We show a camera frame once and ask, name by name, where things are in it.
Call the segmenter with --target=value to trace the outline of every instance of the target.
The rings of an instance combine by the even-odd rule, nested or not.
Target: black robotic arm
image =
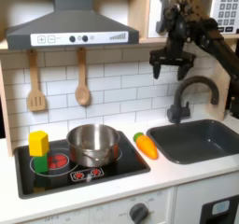
[[[168,38],[164,49],[150,52],[154,77],[158,78],[162,64],[178,65],[180,80],[193,67],[195,56],[183,51],[186,42],[195,44],[214,56],[232,78],[239,83],[239,59],[225,43],[217,22],[209,18],[198,0],[178,0],[164,10],[164,28]]]

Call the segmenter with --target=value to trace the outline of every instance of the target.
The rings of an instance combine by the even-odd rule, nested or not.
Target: gray sink basin
[[[179,164],[239,153],[239,134],[210,119],[152,128],[147,135],[168,160]]]

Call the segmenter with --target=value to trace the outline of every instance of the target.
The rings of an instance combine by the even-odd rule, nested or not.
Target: stovetop
[[[119,153],[116,161],[101,168],[86,168],[71,162],[66,140],[50,142],[49,171],[37,174],[28,147],[15,150],[19,196],[34,198],[69,189],[115,180],[150,171],[124,133],[119,132]]]

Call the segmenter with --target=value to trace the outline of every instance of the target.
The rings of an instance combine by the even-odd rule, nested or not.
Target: yellow block
[[[49,136],[43,131],[30,133],[28,141],[30,156],[42,157],[49,151]]]

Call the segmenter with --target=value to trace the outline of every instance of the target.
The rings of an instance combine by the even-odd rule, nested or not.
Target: wooden spatula
[[[78,87],[76,99],[80,105],[86,105],[90,101],[90,92],[86,86],[86,50],[78,49]]]
[[[46,99],[43,93],[39,89],[38,74],[36,66],[37,52],[31,50],[27,52],[29,65],[30,65],[30,76],[32,82],[32,90],[30,91],[27,98],[27,105],[31,111],[44,110],[46,108]]]

